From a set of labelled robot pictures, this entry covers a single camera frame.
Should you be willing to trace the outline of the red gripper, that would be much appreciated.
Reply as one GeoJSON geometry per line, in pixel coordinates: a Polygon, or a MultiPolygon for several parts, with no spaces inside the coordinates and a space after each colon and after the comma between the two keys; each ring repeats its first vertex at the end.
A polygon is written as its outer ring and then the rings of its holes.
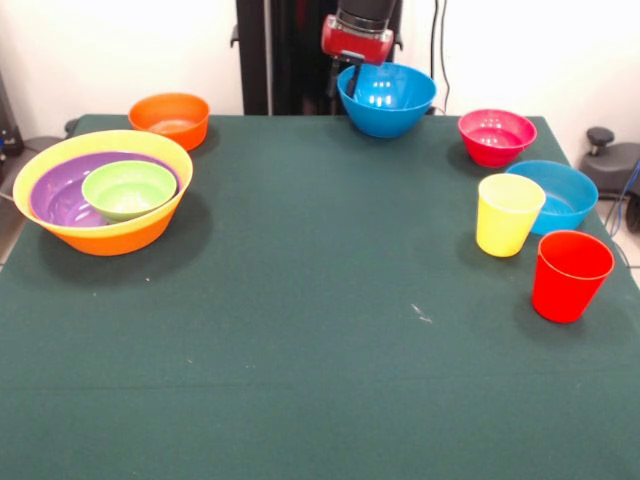
{"type": "MultiPolygon", "coordinates": [[[[394,40],[394,32],[390,29],[365,32],[347,26],[337,15],[328,15],[322,26],[321,48],[325,54],[335,58],[331,62],[326,94],[334,96],[336,93],[341,67],[339,59],[351,63],[358,61],[381,65],[391,52],[394,40]]],[[[353,75],[345,89],[347,96],[353,96],[355,93],[361,67],[361,64],[354,65],[353,75]]]]}

